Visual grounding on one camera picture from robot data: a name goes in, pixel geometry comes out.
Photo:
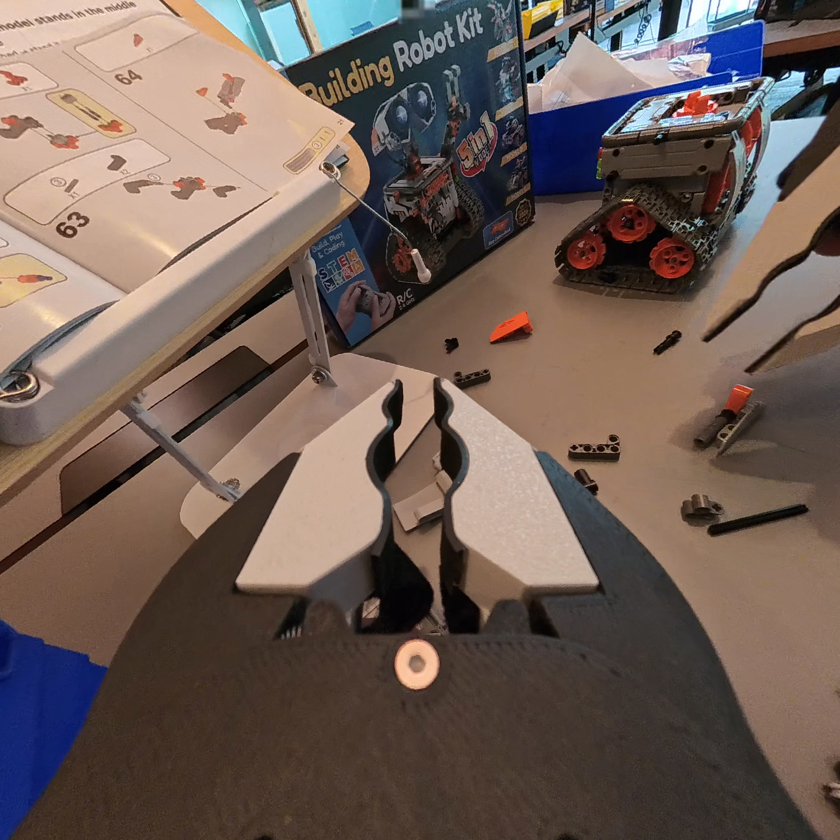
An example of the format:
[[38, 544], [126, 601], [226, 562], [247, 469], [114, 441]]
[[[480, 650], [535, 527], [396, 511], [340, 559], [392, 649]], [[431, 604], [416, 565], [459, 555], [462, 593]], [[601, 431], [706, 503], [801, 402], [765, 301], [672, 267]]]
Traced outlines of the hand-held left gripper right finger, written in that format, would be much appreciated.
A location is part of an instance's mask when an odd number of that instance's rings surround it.
[[478, 632], [493, 609], [591, 595], [599, 579], [540, 454], [452, 382], [434, 383], [445, 493], [439, 589], [447, 629]]

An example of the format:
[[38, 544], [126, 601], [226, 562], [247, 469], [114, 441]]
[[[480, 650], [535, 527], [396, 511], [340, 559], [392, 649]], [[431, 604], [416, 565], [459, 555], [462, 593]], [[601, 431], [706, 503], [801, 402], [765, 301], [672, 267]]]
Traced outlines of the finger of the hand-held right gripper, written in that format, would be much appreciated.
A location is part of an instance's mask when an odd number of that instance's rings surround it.
[[779, 199], [730, 274], [710, 310], [705, 343], [740, 319], [780, 274], [802, 263], [839, 208], [839, 158], [820, 164], [799, 160], [780, 189]]
[[831, 305], [783, 336], [747, 367], [748, 373], [779, 369], [839, 344], [839, 306]]

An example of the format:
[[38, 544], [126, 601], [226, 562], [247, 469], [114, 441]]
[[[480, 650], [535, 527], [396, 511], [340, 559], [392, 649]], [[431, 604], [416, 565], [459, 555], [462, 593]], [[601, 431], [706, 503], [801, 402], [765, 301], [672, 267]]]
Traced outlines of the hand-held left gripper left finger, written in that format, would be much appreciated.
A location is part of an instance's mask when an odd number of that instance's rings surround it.
[[237, 591], [331, 602], [343, 613], [375, 597], [379, 633], [409, 632], [424, 620], [433, 588], [394, 540], [385, 487], [402, 420], [403, 383], [393, 380], [304, 446]]

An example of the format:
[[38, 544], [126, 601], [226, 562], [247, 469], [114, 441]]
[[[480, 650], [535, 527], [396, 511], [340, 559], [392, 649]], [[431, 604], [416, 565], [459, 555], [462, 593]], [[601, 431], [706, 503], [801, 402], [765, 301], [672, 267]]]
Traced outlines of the grey tube beam assembly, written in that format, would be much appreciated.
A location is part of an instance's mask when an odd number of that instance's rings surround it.
[[694, 437], [697, 450], [714, 447], [717, 457], [727, 453], [763, 415], [765, 404], [752, 397], [753, 388], [737, 384], [720, 412]]

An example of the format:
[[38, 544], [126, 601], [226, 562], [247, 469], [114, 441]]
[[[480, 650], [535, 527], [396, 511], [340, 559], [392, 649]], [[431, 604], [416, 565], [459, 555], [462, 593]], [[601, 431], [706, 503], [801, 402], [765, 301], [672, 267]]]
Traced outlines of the robot kit instruction booklet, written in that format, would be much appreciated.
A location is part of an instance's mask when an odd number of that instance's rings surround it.
[[311, 206], [352, 122], [172, 13], [24, 49], [2, 20], [2, 220], [123, 291], [261, 205]]

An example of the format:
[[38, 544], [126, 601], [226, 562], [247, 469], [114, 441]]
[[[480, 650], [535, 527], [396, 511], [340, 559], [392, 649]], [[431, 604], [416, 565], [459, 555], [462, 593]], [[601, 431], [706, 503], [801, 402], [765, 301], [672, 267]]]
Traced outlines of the grey angled beam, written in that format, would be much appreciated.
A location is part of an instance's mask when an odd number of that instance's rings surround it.
[[614, 434], [599, 444], [572, 444], [568, 447], [568, 459], [572, 461], [616, 463], [621, 453], [621, 438]]

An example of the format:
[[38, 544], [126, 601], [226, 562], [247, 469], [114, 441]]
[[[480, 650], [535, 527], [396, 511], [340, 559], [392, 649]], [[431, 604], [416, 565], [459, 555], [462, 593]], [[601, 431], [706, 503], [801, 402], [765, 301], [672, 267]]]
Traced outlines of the light grey box panel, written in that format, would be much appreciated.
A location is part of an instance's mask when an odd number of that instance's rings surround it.
[[398, 501], [393, 506], [393, 510], [402, 530], [411, 532], [426, 523], [441, 518], [444, 507], [445, 492], [435, 482], [412, 496]]

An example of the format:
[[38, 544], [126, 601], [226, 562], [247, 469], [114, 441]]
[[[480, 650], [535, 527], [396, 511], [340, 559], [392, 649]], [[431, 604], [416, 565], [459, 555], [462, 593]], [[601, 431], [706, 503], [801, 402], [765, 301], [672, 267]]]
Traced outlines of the grey orange tracked toy robot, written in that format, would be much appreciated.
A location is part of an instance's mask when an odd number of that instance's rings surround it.
[[602, 204], [555, 249], [560, 277], [666, 295], [689, 288], [754, 194], [773, 86], [755, 77], [630, 108], [602, 136]]

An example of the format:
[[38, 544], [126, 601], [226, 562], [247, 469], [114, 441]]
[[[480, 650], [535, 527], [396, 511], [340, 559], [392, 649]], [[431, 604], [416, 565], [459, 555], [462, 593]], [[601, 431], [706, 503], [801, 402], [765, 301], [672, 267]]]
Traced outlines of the grey axle connector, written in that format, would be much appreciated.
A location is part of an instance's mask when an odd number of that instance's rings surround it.
[[695, 525], [701, 523], [712, 524], [717, 522], [724, 513], [722, 505], [702, 493], [692, 494], [683, 500], [680, 505], [679, 515], [684, 522]]

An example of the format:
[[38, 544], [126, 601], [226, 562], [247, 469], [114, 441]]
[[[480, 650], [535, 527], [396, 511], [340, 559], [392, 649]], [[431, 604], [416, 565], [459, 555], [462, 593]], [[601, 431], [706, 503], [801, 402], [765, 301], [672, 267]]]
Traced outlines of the long black axle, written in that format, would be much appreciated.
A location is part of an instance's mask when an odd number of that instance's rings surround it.
[[788, 507], [753, 513], [748, 516], [718, 521], [707, 528], [711, 537], [722, 536], [732, 532], [740, 532], [756, 528], [764, 524], [779, 522], [787, 519], [798, 518], [809, 513], [810, 509], [806, 504], [800, 503]]

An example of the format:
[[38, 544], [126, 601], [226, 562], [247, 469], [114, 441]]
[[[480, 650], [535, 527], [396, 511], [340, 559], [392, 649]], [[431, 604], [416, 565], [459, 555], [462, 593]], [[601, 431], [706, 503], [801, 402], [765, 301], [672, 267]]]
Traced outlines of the small orange wedge panel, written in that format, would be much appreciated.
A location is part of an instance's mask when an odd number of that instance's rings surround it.
[[499, 323], [490, 334], [489, 342], [503, 343], [528, 337], [533, 331], [529, 314], [523, 310], [508, 320]]

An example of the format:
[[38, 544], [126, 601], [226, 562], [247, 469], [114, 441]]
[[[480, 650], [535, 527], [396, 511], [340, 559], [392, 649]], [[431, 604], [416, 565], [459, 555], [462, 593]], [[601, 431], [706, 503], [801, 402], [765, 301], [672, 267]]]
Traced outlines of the crumpled clear plastic bags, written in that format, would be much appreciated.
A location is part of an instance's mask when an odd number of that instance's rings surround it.
[[564, 109], [630, 93], [697, 81], [709, 75], [711, 54], [686, 53], [673, 57], [615, 58], [583, 35], [543, 79], [528, 84], [531, 113]]

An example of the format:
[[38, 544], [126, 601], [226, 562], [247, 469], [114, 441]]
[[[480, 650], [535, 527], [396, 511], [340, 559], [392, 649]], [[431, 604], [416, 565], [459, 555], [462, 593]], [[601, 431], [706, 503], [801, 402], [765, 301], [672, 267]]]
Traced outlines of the blue robot kit box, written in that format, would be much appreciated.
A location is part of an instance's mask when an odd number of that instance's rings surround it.
[[354, 347], [534, 215], [519, 2], [441, 2], [287, 69], [353, 123], [362, 204], [311, 247], [326, 322]]

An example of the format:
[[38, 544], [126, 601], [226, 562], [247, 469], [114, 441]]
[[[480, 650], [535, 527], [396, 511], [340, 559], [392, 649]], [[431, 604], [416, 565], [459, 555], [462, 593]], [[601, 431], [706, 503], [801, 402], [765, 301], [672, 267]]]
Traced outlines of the white printed instruction sheet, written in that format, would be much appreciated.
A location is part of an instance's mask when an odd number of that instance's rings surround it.
[[2, 1], [1, 57], [60, 45], [147, 14], [172, 10], [159, 1]]

